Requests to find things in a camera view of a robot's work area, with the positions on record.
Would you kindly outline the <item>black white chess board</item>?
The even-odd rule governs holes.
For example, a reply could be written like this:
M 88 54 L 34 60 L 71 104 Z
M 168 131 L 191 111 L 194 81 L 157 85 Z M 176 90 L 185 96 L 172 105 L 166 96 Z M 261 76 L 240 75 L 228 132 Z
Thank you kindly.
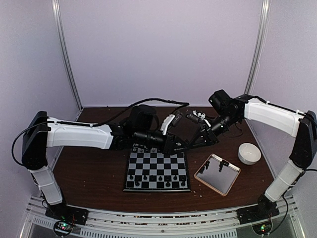
M 156 176 L 156 181 L 150 181 L 150 176 Z M 185 186 L 181 186 L 182 181 L 179 176 L 186 176 Z M 171 186 L 166 187 L 166 182 L 170 181 Z M 126 192 L 190 192 L 190 178 L 186 154 L 183 152 L 174 155 L 165 155 L 156 148 L 150 150 L 144 146 L 134 144 L 127 160 L 125 182 L 123 191 Z

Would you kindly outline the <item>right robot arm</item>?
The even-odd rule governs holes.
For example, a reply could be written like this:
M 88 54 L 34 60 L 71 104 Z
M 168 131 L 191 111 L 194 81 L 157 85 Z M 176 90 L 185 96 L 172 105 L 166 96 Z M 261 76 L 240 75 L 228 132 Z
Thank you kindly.
M 204 211 L 255 204 L 286 165 L 295 142 L 293 137 L 256 121 L 244 121 L 240 127 L 244 133 L 238 138 L 234 137 L 238 130 L 232 128 L 220 137 L 218 144 L 188 152 L 192 191 L 185 207 L 189 210 Z M 261 149 L 262 158 L 255 165 L 244 165 L 238 159 L 238 147 L 244 142 L 253 143 Z M 212 153 L 241 168 L 241 173 L 227 196 L 218 194 L 194 179 L 194 173 Z

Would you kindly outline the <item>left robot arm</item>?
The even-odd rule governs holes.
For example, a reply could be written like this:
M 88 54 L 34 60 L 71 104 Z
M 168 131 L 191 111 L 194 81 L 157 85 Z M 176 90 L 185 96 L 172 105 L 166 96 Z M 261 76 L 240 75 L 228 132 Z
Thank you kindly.
M 60 220 L 67 220 L 71 216 L 71 209 L 48 165 L 48 147 L 79 146 L 123 150 L 139 144 L 147 149 L 156 148 L 166 155 L 174 155 L 189 148 L 181 138 L 168 133 L 168 127 L 176 118 L 176 114 L 170 114 L 160 129 L 151 130 L 157 115 L 155 108 L 148 105 L 133 106 L 129 117 L 120 123 L 62 121 L 50 118 L 45 111 L 40 111 L 23 133 L 21 162 L 45 196 L 48 208 Z

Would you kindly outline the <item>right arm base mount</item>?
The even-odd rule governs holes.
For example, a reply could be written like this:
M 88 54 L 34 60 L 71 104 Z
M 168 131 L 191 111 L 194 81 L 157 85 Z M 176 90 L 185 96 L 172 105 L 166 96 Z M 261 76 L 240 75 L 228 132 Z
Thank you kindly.
M 269 219 L 270 215 L 274 217 L 280 214 L 278 208 L 273 208 L 269 211 L 260 211 L 258 205 L 240 208 L 236 213 L 241 225 Z

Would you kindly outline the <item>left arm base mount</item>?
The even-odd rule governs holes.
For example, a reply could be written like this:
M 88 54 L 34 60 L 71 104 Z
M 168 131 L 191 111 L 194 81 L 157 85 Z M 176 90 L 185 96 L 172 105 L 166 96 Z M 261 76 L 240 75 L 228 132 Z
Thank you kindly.
M 56 220 L 66 221 L 71 224 L 85 225 L 89 211 L 70 206 L 51 206 L 47 208 L 45 215 Z

